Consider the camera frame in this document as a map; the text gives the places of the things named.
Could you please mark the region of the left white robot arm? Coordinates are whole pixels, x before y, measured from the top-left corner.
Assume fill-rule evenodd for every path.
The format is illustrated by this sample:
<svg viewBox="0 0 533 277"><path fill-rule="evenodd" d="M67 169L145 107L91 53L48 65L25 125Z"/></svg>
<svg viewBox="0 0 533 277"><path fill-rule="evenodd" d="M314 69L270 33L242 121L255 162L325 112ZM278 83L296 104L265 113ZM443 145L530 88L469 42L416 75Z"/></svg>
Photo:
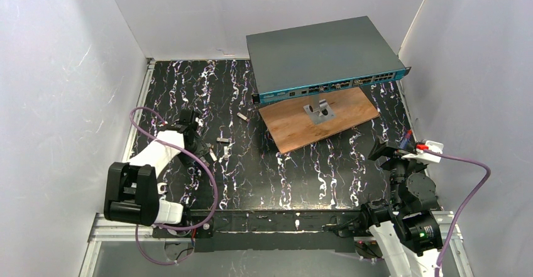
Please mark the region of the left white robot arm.
<svg viewBox="0 0 533 277"><path fill-rule="evenodd" d="M174 158L212 176L205 161L209 148L197 131L199 121L199 112L182 110L175 122L163 123L145 149L128 161L114 162L109 167L104 196L107 220L145 226L181 223L185 207L162 198L164 184L158 177Z"/></svg>

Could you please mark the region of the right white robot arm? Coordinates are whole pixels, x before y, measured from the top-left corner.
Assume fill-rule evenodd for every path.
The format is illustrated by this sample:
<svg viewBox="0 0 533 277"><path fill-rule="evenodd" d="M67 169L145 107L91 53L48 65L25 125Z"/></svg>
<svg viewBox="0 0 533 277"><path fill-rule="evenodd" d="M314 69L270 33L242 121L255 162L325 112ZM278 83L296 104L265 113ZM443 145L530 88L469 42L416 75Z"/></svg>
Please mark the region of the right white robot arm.
<svg viewBox="0 0 533 277"><path fill-rule="evenodd" d="M389 145L376 138L368 156L387 160L390 198L361 206L361 225L375 238L390 276L438 276L436 261L443 247L441 230L432 211L437 208L436 184L423 173L439 163L444 145L435 141L413 148Z"/></svg>

